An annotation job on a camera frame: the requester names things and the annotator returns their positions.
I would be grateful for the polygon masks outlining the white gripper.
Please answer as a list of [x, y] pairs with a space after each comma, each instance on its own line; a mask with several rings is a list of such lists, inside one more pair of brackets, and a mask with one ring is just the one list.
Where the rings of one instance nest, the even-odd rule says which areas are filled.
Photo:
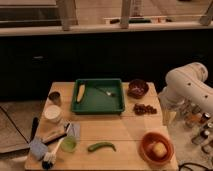
[[162, 116], [163, 116], [163, 124], [168, 126], [175, 118], [177, 112], [174, 108], [167, 107], [166, 105], [162, 104]]

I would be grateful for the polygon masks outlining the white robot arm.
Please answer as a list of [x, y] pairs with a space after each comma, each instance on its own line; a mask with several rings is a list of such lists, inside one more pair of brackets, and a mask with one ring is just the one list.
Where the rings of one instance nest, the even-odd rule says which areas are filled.
[[158, 94], [165, 126], [187, 100], [213, 114], [213, 88], [205, 84], [207, 78], [208, 70], [199, 62], [172, 69], [166, 74], [166, 86]]

